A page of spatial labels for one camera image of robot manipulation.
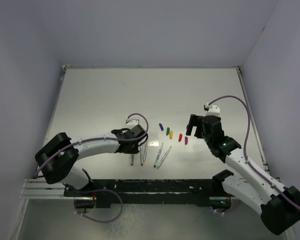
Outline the purple pen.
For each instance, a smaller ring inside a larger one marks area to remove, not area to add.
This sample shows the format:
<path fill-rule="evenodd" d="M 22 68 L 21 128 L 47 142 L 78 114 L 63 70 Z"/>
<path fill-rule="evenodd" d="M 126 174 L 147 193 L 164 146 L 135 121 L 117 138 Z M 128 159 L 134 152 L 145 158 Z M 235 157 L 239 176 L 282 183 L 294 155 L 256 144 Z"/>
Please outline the purple pen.
<path fill-rule="evenodd" d="M 134 165 L 134 155 L 131 155 L 131 160 L 130 160 L 130 165 L 133 166 Z"/>

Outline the purple pen cap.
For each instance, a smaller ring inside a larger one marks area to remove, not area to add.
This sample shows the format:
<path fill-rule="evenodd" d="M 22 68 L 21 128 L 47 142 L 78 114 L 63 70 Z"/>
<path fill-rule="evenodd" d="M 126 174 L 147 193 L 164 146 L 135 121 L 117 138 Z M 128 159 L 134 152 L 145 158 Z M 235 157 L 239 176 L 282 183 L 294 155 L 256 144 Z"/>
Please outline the purple pen cap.
<path fill-rule="evenodd" d="M 188 137 L 187 137 L 187 136 L 184 138 L 184 144 L 185 144 L 185 145 L 188 144 Z"/>

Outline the red pen cap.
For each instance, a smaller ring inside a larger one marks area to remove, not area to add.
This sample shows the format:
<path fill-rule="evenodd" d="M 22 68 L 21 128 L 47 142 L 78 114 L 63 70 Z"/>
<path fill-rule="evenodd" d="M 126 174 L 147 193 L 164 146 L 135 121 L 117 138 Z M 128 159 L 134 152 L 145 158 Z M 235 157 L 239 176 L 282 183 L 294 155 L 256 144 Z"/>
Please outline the red pen cap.
<path fill-rule="evenodd" d="M 183 138 L 183 135 L 180 133 L 179 137 L 178 137 L 178 141 L 181 142 L 182 138 Z"/>

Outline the red pen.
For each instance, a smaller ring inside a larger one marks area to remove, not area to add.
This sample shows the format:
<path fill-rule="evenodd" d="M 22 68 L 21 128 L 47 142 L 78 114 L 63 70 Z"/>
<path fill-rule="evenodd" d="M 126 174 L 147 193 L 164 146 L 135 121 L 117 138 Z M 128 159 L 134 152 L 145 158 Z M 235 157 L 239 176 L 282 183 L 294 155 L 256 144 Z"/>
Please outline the red pen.
<path fill-rule="evenodd" d="M 144 162 L 143 162 L 143 146 L 139 147 L 139 153 L 140 153 L 140 165 L 143 166 Z"/>

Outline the yellow pen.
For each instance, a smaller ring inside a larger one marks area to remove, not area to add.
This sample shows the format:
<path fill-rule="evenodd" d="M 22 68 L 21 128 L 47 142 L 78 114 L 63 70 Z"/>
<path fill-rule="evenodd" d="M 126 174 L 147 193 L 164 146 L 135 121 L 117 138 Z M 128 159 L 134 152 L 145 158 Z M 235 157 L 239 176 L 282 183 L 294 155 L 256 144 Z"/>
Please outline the yellow pen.
<path fill-rule="evenodd" d="M 146 162 L 147 151 L 148 151 L 148 142 L 146 142 L 145 147 L 144 147 L 143 159 L 142 159 L 142 163 L 143 163 L 143 164 Z"/>

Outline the yellow pen cap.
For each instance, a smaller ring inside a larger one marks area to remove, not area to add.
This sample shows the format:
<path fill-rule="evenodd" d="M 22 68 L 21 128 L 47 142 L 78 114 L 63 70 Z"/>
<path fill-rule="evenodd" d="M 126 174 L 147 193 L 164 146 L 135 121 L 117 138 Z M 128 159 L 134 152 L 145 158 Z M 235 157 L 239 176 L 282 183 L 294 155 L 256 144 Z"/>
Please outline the yellow pen cap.
<path fill-rule="evenodd" d="M 170 132 L 169 132 L 169 139 L 172 139 L 173 138 L 173 131 L 171 130 Z"/>

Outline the green pen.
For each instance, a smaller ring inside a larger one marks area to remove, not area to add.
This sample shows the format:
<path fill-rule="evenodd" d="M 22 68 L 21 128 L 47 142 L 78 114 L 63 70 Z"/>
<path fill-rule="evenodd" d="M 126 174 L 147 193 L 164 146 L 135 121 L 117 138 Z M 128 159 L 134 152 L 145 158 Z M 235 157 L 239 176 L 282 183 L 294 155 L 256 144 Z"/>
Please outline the green pen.
<path fill-rule="evenodd" d="M 165 161 L 165 159 L 167 158 L 168 154 L 171 151 L 172 146 L 170 146 L 168 148 L 168 150 L 165 152 L 165 154 L 163 155 L 162 159 L 160 160 L 159 164 L 157 165 L 156 169 L 159 169 L 161 167 L 161 165 L 163 164 L 163 162 Z"/>

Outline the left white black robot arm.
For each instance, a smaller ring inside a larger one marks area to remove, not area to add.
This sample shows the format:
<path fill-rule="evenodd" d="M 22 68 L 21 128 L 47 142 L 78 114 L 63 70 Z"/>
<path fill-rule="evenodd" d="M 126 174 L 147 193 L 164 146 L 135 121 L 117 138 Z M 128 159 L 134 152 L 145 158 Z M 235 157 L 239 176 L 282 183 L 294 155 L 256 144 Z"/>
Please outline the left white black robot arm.
<path fill-rule="evenodd" d="M 49 185 L 62 183 L 73 187 L 81 196 L 88 196 L 93 191 L 92 179 L 75 163 L 100 154 L 137 154 L 140 142 L 147 137 L 147 131 L 139 124 L 86 139 L 72 139 L 61 132 L 36 153 L 37 171 Z"/>

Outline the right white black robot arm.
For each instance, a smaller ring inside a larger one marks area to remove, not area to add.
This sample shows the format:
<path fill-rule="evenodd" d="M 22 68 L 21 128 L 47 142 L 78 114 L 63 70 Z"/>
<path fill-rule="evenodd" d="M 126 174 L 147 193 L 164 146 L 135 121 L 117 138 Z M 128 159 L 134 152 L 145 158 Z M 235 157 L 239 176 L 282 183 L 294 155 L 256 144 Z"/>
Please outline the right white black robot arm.
<path fill-rule="evenodd" d="M 229 171 L 215 175 L 212 190 L 216 195 L 228 193 L 237 197 L 252 208 L 275 235 L 300 221 L 300 191 L 294 186 L 286 187 L 246 158 L 241 145 L 224 134 L 220 117 L 192 114 L 186 127 L 187 136 L 194 127 L 194 136 L 205 141 L 212 155 L 240 175 L 236 177 Z"/>

